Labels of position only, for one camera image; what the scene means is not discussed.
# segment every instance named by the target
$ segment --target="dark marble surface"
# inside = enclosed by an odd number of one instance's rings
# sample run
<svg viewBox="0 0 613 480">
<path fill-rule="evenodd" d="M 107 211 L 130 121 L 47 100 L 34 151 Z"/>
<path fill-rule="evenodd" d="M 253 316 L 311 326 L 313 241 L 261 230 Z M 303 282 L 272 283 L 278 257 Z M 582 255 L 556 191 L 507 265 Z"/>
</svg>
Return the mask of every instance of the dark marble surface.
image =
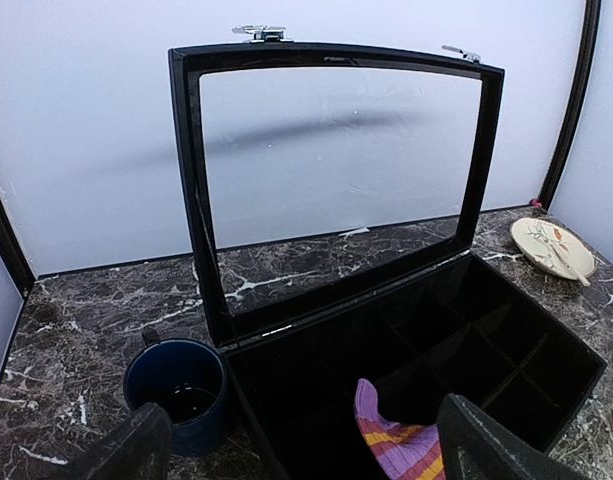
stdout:
<svg viewBox="0 0 613 480">
<path fill-rule="evenodd" d="M 473 251 L 593 347 L 608 368 L 552 456 L 613 479 L 613 266 L 598 256 L 592 286 L 548 276 L 513 245 L 511 223 L 532 208 L 482 215 Z M 311 239 L 220 254 L 231 308 L 293 295 L 443 238 L 453 220 L 348 238 Z M 287 255 L 299 255 L 298 266 Z M 0 479 L 36 479 L 71 461 L 128 414 L 121 381 L 140 331 L 210 343 L 190 258 L 61 275 L 37 282 L 0 387 Z M 215 453 L 172 460 L 171 480 L 266 478 L 246 433 Z"/>
</svg>

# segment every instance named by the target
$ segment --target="blue mug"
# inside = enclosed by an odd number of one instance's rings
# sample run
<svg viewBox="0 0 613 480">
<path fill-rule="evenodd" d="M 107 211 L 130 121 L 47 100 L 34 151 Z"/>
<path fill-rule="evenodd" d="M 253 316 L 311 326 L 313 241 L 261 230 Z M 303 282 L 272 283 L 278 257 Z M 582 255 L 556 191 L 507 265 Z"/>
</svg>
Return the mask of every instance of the blue mug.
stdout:
<svg viewBox="0 0 613 480">
<path fill-rule="evenodd" d="M 162 407 L 173 424 L 173 453 L 196 457 L 214 451 L 226 420 L 226 369 L 219 354 L 199 342 L 160 340 L 142 334 L 147 348 L 124 375 L 124 398 L 131 410 L 148 402 Z"/>
</svg>

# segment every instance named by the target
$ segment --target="mug handle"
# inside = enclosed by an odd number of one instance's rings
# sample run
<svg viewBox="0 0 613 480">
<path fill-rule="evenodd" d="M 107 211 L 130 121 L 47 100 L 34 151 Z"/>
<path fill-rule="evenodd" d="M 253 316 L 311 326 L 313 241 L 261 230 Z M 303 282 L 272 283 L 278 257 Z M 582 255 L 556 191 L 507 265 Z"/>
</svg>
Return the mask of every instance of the mug handle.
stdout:
<svg viewBox="0 0 613 480">
<path fill-rule="evenodd" d="M 150 347 L 154 343 L 161 342 L 159 334 L 152 328 L 149 328 L 148 330 L 144 330 L 142 332 L 142 340 L 144 340 L 144 343 L 147 347 Z"/>
</svg>

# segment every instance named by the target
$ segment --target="latch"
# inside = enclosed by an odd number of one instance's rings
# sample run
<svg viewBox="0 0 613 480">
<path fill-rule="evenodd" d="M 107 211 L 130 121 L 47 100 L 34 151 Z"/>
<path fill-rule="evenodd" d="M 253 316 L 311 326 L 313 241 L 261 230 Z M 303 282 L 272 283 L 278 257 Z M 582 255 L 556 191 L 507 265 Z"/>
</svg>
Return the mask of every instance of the latch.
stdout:
<svg viewBox="0 0 613 480">
<path fill-rule="evenodd" d="M 473 52 L 467 52 L 462 50 L 461 48 L 451 47 L 449 45 L 442 45 L 442 49 L 448 50 L 449 52 L 459 53 L 462 58 L 471 63 L 481 63 L 482 57 Z"/>
<path fill-rule="evenodd" d="M 290 38 L 284 38 L 286 27 L 269 27 L 267 25 L 244 25 L 233 28 L 233 33 L 252 35 L 249 43 L 267 42 L 292 42 Z"/>
</svg>

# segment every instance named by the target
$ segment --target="purple and orange striped fabric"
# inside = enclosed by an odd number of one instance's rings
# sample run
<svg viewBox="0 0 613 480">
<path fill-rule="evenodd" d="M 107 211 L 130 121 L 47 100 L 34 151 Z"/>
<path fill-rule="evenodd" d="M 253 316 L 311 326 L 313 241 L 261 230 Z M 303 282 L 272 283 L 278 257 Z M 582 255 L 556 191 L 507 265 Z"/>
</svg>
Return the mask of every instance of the purple and orange striped fabric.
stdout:
<svg viewBox="0 0 613 480">
<path fill-rule="evenodd" d="M 445 480 L 436 425 L 402 425 L 385 420 L 377 410 L 377 390 L 360 379 L 355 418 L 364 440 L 393 480 Z"/>
</svg>

